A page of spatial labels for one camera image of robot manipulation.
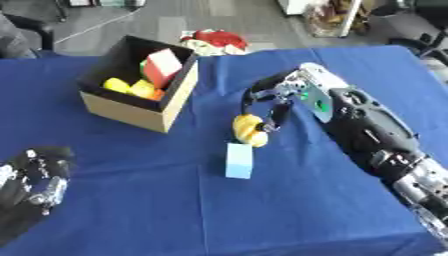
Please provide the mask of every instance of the blue tablecloth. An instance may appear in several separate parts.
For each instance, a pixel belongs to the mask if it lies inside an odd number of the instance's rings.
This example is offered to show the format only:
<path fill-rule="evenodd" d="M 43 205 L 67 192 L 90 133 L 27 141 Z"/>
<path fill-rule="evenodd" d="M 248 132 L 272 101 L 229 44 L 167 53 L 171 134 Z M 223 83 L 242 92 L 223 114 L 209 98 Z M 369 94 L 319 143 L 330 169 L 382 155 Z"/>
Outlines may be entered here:
<path fill-rule="evenodd" d="M 306 61 L 377 97 L 448 166 L 448 92 L 403 48 L 203 58 L 200 82 L 168 135 L 89 114 L 75 78 L 94 61 L 0 61 L 0 159 L 34 145 L 68 145 L 78 165 L 63 204 L 1 256 L 410 256 L 440 250 L 300 104 L 269 145 L 255 151 L 251 180 L 223 177 L 243 90 Z"/>

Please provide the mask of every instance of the person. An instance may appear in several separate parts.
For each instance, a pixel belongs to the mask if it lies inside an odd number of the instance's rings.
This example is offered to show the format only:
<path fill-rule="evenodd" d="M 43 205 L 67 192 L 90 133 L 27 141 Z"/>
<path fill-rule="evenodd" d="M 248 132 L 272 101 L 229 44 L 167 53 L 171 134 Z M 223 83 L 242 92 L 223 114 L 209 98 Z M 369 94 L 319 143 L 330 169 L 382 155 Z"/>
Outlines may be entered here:
<path fill-rule="evenodd" d="M 36 57 L 25 36 L 0 12 L 0 58 Z"/>

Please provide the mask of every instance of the open box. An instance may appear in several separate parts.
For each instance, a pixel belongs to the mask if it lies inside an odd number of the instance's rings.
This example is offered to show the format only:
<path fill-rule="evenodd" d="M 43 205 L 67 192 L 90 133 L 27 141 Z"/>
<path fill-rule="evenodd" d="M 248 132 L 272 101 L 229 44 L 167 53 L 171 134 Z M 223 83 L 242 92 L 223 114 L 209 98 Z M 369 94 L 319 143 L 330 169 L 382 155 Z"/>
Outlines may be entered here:
<path fill-rule="evenodd" d="M 148 54 L 170 48 L 182 69 L 175 75 L 160 101 L 152 101 L 103 88 L 112 77 L 129 84 L 142 79 L 140 62 Z M 79 80 L 81 97 L 94 114 L 138 127 L 168 132 L 198 80 L 197 55 L 190 49 L 157 41 L 125 36 Z"/>

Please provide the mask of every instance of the red object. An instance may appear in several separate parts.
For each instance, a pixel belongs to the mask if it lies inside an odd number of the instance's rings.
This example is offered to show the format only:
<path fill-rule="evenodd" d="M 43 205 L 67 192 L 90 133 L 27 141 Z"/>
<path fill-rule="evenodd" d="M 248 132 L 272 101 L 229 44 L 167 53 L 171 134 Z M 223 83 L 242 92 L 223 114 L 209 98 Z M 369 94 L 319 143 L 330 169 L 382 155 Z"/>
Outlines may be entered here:
<path fill-rule="evenodd" d="M 162 89 L 181 69 L 182 64 L 176 55 L 170 49 L 165 49 L 148 55 L 143 72 L 155 88 Z"/>
<path fill-rule="evenodd" d="M 233 46 L 240 48 L 241 50 L 245 50 L 247 47 L 247 42 L 239 35 L 223 30 L 214 32 L 203 32 L 201 30 L 198 30 L 194 33 L 193 38 L 186 37 L 183 40 L 188 39 L 205 41 L 216 47 L 225 47 L 229 44 L 232 44 Z"/>

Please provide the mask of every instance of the green component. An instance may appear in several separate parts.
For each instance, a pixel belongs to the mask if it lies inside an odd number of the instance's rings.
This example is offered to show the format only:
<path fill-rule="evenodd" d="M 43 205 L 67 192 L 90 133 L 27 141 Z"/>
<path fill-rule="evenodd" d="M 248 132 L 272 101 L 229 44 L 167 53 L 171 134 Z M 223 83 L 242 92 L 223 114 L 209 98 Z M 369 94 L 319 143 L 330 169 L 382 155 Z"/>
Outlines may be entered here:
<path fill-rule="evenodd" d="M 328 105 L 323 103 L 321 100 L 316 101 L 315 105 L 316 105 L 316 108 L 322 112 L 328 111 Z"/>
<path fill-rule="evenodd" d="M 304 92 L 304 93 L 300 94 L 300 99 L 301 100 L 307 100 L 308 99 L 308 92 Z"/>
<path fill-rule="evenodd" d="M 145 66 L 146 66 L 146 60 L 140 62 L 140 74 L 146 81 L 149 81 L 148 78 L 145 75 Z"/>

